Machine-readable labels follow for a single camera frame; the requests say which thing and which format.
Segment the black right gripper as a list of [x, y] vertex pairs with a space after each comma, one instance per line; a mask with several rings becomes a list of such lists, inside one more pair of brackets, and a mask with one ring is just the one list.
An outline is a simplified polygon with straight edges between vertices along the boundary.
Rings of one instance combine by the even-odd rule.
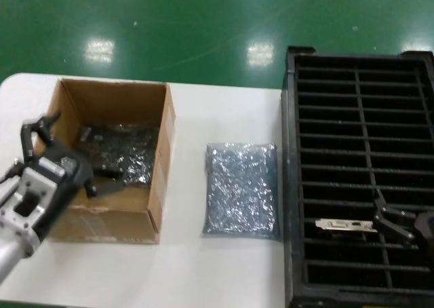
[[403, 227], [392, 223], [386, 217], [401, 218], [406, 222], [414, 221], [414, 232], [418, 244], [433, 243], [433, 211], [422, 212], [416, 216], [415, 213], [392, 208], [385, 200], [380, 189], [376, 190], [374, 198], [376, 213], [374, 215], [373, 227], [386, 238], [393, 240], [403, 246], [413, 246], [414, 235]]

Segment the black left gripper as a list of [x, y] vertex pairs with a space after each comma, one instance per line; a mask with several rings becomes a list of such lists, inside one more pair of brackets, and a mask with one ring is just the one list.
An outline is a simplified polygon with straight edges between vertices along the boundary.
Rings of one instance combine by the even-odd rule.
[[38, 158], [32, 133], [36, 133], [45, 145], [42, 156], [33, 167], [44, 177], [40, 201], [43, 214], [33, 226], [40, 241], [48, 236], [50, 229], [82, 188], [87, 197], [92, 198], [111, 195], [126, 187], [125, 169], [92, 168], [83, 156], [60, 145], [51, 133], [51, 128], [60, 116], [61, 113], [43, 115], [38, 120], [23, 123], [20, 131], [24, 163]]

